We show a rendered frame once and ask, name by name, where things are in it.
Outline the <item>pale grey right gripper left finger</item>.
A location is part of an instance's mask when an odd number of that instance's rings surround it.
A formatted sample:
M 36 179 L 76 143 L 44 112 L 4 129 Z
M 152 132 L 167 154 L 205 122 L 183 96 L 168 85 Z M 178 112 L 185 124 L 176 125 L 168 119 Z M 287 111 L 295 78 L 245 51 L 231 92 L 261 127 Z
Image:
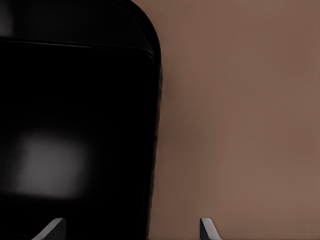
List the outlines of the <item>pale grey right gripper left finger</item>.
M 66 219 L 53 219 L 31 240 L 66 240 Z

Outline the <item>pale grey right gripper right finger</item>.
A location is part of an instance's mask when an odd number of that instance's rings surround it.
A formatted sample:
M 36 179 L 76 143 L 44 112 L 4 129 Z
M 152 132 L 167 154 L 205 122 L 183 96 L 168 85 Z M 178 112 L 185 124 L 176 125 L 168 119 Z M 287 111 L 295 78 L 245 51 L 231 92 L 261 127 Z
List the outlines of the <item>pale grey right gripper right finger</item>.
M 201 240 L 223 240 L 210 218 L 200 218 L 199 231 Z

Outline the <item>glossy black tray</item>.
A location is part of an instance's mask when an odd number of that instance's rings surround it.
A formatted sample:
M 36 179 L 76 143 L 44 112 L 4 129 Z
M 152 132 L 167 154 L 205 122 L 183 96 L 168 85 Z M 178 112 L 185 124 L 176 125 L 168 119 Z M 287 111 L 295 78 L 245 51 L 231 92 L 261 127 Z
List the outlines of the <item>glossy black tray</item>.
M 0 240 L 145 240 L 161 80 L 133 0 L 0 0 Z

